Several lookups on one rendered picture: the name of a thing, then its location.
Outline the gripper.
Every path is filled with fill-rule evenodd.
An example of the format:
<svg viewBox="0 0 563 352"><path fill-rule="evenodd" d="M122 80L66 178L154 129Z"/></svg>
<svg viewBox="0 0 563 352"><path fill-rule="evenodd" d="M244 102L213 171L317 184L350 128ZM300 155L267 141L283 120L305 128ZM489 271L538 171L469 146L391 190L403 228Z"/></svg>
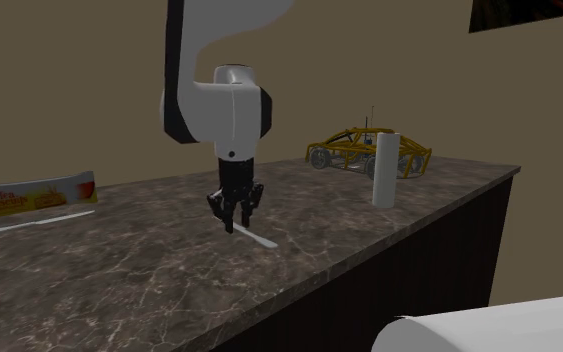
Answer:
<svg viewBox="0 0 563 352"><path fill-rule="evenodd" d="M241 224L250 226L250 217L259 206L264 185L254 182L254 159L244 161L218 160L220 190L206 196L213 216L221 220L225 231L233 233L233 214L235 203L232 199L242 199Z"/></svg>

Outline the short white flat utensil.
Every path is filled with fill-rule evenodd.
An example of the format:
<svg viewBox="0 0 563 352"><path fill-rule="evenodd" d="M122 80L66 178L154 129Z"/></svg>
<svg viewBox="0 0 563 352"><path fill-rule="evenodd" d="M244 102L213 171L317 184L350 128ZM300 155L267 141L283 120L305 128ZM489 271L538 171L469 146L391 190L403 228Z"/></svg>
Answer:
<svg viewBox="0 0 563 352"><path fill-rule="evenodd" d="M264 237L261 237L259 235L256 235L255 233L249 231L247 228L237 224L237 223L233 223L232 227L231 227L232 231L231 234L234 233L241 233L251 239L253 239L255 242L257 242L258 244L260 244L263 247L269 248L269 249L274 249L278 247L278 244L266 239Z"/></svg>

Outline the white cylinder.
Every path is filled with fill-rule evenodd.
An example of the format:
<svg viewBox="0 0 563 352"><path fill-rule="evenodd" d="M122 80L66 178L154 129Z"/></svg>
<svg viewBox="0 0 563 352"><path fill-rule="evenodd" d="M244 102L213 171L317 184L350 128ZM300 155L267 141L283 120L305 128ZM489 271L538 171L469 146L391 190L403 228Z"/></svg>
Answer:
<svg viewBox="0 0 563 352"><path fill-rule="evenodd" d="M399 133L378 133L372 198L377 208L394 206L399 145Z"/></svg>

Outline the dark counter cabinet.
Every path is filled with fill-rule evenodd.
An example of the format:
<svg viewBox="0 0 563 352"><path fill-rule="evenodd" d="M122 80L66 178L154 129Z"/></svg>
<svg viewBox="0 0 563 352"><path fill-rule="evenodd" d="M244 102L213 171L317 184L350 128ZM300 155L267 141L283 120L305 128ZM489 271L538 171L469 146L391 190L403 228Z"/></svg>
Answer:
<svg viewBox="0 0 563 352"><path fill-rule="evenodd" d="M401 316L487 306L511 187L506 179L211 352L370 352Z"/></svg>

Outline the yellow white biscuit box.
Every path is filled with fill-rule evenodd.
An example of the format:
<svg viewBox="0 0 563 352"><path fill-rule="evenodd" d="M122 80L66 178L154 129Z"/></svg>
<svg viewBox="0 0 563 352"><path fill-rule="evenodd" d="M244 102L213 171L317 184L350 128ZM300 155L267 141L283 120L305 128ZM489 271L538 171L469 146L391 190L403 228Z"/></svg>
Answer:
<svg viewBox="0 0 563 352"><path fill-rule="evenodd" d="M0 217L78 203L96 203L92 171L79 174L0 184Z"/></svg>

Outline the long white flat utensil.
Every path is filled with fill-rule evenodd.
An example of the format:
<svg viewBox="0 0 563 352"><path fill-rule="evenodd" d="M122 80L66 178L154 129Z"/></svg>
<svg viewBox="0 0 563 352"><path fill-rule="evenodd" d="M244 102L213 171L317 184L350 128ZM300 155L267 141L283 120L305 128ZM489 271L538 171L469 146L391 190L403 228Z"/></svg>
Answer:
<svg viewBox="0 0 563 352"><path fill-rule="evenodd" d="M59 221L64 221L64 220L68 220L68 219L73 219L73 218L77 218L77 217L90 215L90 214L93 214L93 213L95 213L95 210L78 212L78 213L63 215L63 216L59 216L59 217L52 217L52 218L49 218L49 219L44 219L44 220L39 220L39 221L32 221L32 222L21 223L21 224L16 224L16 225L4 226L4 227L0 227L0 232L24 228L24 227L29 227L29 226L35 226L35 225L46 225L46 224L50 224L50 223L55 223L55 222L59 222Z"/></svg>

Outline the white rounded object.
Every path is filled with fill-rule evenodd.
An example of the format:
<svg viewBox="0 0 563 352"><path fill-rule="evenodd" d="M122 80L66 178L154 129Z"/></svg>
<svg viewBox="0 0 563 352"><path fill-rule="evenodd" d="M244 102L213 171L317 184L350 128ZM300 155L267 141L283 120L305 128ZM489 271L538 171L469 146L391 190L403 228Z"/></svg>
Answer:
<svg viewBox="0 0 563 352"><path fill-rule="evenodd" d="M371 352L563 352L563 296L425 316L403 316Z"/></svg>

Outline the yellow frame toy buggy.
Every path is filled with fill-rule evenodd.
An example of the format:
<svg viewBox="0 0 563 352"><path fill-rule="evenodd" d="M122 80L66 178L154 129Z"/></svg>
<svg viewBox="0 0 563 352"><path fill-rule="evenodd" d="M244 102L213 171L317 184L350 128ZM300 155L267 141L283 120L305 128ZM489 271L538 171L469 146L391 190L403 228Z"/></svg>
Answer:
<svg viewBox="0 0 563 352"><path fill-rule="evenodd" d="M365 174L374 179L377 139L380 133L393 134L394 130L375 128L373 117L365 118L364 127L344 129L321 142L307 146L305 161L321 170L335 168ZM399 179L422 176L432 157L432 149L402 135L397 157Z"/></svg>

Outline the dark wall picture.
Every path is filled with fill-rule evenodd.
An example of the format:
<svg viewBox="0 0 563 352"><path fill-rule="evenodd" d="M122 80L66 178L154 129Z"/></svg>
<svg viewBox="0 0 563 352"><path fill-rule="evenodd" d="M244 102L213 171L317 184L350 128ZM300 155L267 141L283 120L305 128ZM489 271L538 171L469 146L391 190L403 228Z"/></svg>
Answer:
<svg viewBox="0 0 563 352"><path fill-rule="evenodd" d="M469 33L563 17L563 0L473 0Z"/></svg>

